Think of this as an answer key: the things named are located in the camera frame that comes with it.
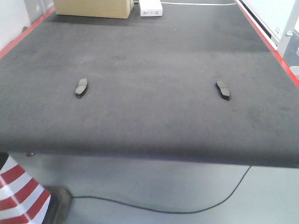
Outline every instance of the gray floor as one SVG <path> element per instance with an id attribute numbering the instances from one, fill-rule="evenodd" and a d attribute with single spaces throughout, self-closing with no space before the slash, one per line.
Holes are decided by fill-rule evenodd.
<path id="1" fill-rule="evenodd" d="M 226 198 L 247 166 L 37 154 L 12 156 L 43 185 L 165 210 L 198 210 Z M 224 204 L 167 215 L 74 199 L 67 224 L 297 224 L 299 169 L 252 167 Z"/>
<path id="2" fill-rule="evenodd" d="M 160 18 L 136 6 L 128 20 L 52 14 L 0 70 L 9 152 L 299 164 L 299 91 L 236 5 L 164 5 Z"/>

